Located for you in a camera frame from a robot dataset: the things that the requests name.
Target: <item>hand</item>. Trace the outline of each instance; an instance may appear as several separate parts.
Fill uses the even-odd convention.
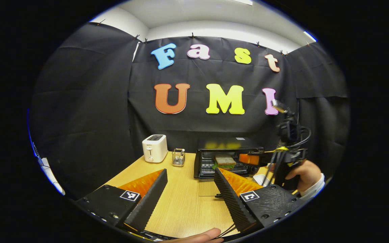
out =
[[[164,240],[163,243],[220,243],[224,241],[223,238],[214,239],[219,236],[221,230],[218,228],[212,228],[209,231],[193,235],[186,238],[174,239],[174,240]]]
[[[270,166],[270,171],[274,171],[275,164],[271,164]],[[315,185],[322,177],[319,167],[309,160],[303,160],[301,165],[291,170],[285,179],[290,180],[296,175],[300,175],[300,181],[296,188],[299,192],[306,191],[311,186]]]

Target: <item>orange soft gripper pad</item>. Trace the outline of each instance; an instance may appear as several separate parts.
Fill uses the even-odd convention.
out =
[[[259,165],[259,155],[239,154],[239,161],[250,165]]]
[[[222,174],[229,182],[230,186],[235,191],[237,196],[239,196],[239,194],[244,192],[250,192],[262,188],[261,185],[258,185],[257,183],[250,181],[242,176],[239,176],[235,173],[232,173],[222,168],[218,168],[218,169],[222,172]]]
[[[163,169],[153,172],[148,175],[144,175],[141,178],[137,178],[134,181],[126,183],[122,186],[118,186],[119,189],[137,192],[141,195],[142,198],[145,197],[145,194],[148,192],[154,181],[156,181],[157,177],[159,177],[160,173]]]

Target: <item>wire mesh cup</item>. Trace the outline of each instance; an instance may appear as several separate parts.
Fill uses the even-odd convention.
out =
[[[184,166],[185,161],[185,149],[176,148],[172,152],[172,165],[173,166]]]

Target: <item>sandwich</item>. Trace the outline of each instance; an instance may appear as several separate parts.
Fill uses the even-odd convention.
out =
[[[218,154],[214,157],[214,160],[215,164],[213,165],[212,169],[219,167],[225,170],[232,170],[236,165],[235,160],[233,160],[230,155]]]

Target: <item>white sleeve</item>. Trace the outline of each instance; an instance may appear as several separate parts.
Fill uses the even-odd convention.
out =
[[[304,192],[300,192],[301,199],[307,200],[309,198],[316,196],[321,191],[321,189],[324,187],[324,185],[325,185],[324,180],[325,180],[325,176],[323,173],[321,173],[321,178],[319,179],[318,182],[316,182],[315,185],[311,186],[309,189],[307,189]]]

